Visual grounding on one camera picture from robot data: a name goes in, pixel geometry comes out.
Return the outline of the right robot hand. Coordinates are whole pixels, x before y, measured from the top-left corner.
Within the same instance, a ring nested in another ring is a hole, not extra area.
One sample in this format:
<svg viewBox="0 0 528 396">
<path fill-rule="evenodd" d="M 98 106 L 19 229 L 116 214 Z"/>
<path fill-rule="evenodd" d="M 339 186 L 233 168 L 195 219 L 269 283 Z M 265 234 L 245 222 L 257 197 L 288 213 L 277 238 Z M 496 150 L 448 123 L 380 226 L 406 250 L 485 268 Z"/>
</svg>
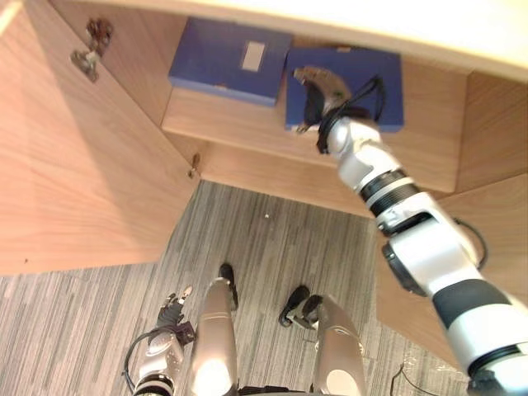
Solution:
<svg viewBox="0 0 528 396">
<path fill-rule="evenodd" d="M 351 91 L 345 81 L 326 68 L 303 66 L 294 70 L 293 77 L 306 92 L 303 120 L 295 130 L 298 134 L 318 125 L 331 110 L 351 99 Z"/>
</svg>

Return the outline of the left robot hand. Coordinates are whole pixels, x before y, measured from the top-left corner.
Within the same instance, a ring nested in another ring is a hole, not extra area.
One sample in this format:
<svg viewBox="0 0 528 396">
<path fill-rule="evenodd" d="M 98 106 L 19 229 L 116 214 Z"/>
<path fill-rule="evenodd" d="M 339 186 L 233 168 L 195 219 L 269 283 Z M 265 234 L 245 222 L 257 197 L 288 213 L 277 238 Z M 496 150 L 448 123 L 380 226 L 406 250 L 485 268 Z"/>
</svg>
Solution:
<svg viewBox="0 0 528 396">
<path fill-rule="evenodd" d="M 161 327 L 176 327 L 183 319 L 182 309 L 186 299 L 192 294 L 193 286 L 187 286 L 180 294 L 171 293 L 164 300 L 160 310 L 156 325 Z"/>
</svg>

